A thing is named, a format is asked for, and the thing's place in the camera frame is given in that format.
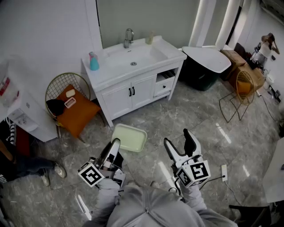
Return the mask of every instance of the sneaker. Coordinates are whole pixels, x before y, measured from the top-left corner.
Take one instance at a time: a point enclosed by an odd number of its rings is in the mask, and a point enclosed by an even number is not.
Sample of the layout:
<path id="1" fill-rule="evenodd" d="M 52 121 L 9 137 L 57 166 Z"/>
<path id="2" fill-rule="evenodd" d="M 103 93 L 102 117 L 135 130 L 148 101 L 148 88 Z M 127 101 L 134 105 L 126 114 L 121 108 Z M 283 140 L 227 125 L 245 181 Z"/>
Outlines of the sneaker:
<path id="1" fill-rule="evenodd" d="M 43 169 L 43 171 L 44 171 L 44 174 L 40 177 L 43 180 L 44 185 L 48 187 L 49 184 L 50 184 L 49 178 L 48 178 L 48 173 L 47 173 L 46 169 Z"/>
<path id="2" fill-rule="evenodd" d="M 57 161 L 55 162 L 54 170 L 60 177 L 66 177 L 65 169 Z"/>
<path id="3" fill-rule="evenodd" d="M 159 183 L 157 181 L 154 181 L 154 180 L 151 182 L 150 186 L 154 187 L 154 188 L 160 188 Z"/>

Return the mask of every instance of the bottle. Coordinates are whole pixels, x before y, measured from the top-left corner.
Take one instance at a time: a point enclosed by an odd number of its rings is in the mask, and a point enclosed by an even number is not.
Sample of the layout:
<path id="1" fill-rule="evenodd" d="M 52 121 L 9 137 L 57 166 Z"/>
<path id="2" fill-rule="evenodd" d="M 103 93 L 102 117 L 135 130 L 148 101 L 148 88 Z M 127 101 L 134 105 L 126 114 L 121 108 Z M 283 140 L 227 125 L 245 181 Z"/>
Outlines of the bottle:
<path id="1" fill-rule="evenodd" d="M 90 56 L 90 69 L 96 71 L 99 69 L 98 57 L 93 52 L 89 53 Z"/>
<path id="2" fill-rule="evenodd" d="M 149 38 L 147 39 L 146 43 L 151 45 L 153 42 L 153 38 L 154 38 L 154 32 L 152 31 Z"/>

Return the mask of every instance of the white tabletop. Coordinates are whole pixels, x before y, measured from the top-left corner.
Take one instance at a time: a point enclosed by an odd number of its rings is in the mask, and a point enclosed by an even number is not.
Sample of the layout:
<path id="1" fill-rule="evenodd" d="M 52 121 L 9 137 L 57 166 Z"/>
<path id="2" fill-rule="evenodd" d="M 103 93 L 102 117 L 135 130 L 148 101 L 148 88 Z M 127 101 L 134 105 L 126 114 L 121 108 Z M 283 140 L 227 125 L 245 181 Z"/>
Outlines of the white tabletop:
<path id="1" fill-rule="evenodd" d="M 194 61 L 215 73 L 221 73 L 231 66 L 230 60 L 225 55 L 211 48 L 183 47 L 182 51 Z"/>

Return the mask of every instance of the power strip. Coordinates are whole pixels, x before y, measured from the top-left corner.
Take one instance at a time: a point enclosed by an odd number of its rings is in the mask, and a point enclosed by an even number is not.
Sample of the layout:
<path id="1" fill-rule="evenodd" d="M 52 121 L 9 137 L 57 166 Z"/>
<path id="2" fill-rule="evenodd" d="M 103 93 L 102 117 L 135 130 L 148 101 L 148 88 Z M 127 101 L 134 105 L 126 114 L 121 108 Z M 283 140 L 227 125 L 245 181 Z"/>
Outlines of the power strip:
<path id="1" fill-rule="evenodd" d="M 225 176 L 225 177 L 222 178 L 222 181 L 228 180 L 227 165 L 221 166 L 221 176 Z"/>

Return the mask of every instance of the cabinet door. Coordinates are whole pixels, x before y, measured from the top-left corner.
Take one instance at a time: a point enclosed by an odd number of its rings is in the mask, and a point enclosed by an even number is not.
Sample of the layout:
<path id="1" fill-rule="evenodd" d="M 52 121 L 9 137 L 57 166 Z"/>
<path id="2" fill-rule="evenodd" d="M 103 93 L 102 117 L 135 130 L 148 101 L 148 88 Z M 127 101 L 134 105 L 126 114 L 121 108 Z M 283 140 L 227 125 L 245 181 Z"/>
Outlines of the cabinet door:
<path id="1" fill-rule="evenodd" d="M 120 117 L 132 109 L 132 101 L 130 92 L 131 83 L 127 83 L 114 90 L 103 93 L 103 99 L 111 119 Z"/>
<path id="2" fill-rule="evenodd" d="M 157 75 L 131 82 L 132 108 L 137 109 L 153 100 Z"/>

